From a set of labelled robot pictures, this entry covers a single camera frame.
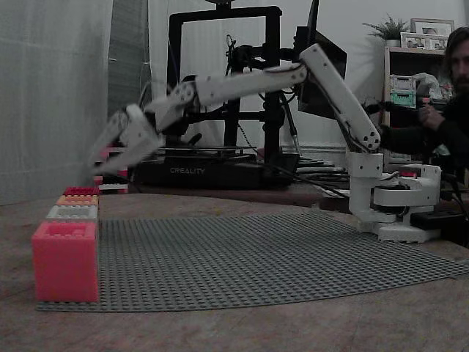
green container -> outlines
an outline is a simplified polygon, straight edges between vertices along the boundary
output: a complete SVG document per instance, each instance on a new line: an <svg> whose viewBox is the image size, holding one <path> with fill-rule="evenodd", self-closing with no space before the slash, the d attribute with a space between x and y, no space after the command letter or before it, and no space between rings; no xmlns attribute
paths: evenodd
<svg viewBox="0 0 469 352"><path fill-rule="evenodd" d="M391 101L399 106L415 108L416 94L409 90L394 90L391 93Z"/></svg>

creality logo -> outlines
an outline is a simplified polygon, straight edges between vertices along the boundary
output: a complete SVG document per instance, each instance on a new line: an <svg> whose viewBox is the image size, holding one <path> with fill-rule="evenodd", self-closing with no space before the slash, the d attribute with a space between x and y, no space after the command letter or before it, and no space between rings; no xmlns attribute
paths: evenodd
<svg viewBox="0 0 469 352"><path fill-rule="evenodd" d="M201 168L186 168L186 167L172 167L169 170L172 174L178 175L203 175L205 173L205 169Z"/></svg>

robotic arm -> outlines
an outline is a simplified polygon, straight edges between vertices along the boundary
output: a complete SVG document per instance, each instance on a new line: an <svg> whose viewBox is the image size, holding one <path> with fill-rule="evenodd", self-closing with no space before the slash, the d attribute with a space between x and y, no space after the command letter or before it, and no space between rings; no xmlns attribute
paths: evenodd
<svg viewBox="0 0 469 352"><path fill-rule="evenodd" d="M404 236L404 240L420 242L435 237L435 232L411 227L410 216L412 213L430 211L437 204L441 171L426 166L422 178L400 180L405 184L405 190L381 189L383 186L397 186L399 180L393 175L383 174L383 155L377 153L380 135L369 116L319 45L306 49L300 55L300 62L237 76L198 78L195 82L179 84L170 95L157 98L145 106L144 111L136 105L128 106L111 118L93 148L90 166L99 158L101 150L117 137L127 147L126 152L101 164L94 170L95 173L115 172L124 166L137 164L163 146L162 132L182 119L185 109L257 93L276 92L312 79L328 97L349 147L350 210L361 220L363 230L377 233L382 240L402 240ZM144 112L155 114L155 127ZM374 188L377 189L375 204L409 208L407 218L400 220L396 215L372 210L370 205L374 200Z"/></svg>

man's hand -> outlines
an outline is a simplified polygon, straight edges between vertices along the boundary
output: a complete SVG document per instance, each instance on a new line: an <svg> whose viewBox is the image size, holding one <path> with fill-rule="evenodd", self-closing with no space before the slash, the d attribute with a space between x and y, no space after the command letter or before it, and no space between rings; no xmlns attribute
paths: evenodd
<svg viewBox="0 0 469 352"><path fill-rule="evenodd" d="M433 131L437 131L445 120L445 118L430 105L427 105L418 111L418 119L424 127Z"/></svg>

picture frame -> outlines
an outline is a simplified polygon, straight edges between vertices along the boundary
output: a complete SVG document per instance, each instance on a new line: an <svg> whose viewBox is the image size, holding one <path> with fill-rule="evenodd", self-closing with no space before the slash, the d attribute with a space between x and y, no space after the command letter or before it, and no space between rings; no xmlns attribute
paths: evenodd
<svg viewBox="0 0 469 352"><path fill-rule="evenodd" d="M449 37L454 31L454 21L412 18L410 20L410 31L417 34L443 35Z"/></svg>
<svg viewBox="0 0 469 352"><path fill-rule="evenodd" d="M401 33L402 48L444 51L447 45L448 37L443 35Z"/></svg>

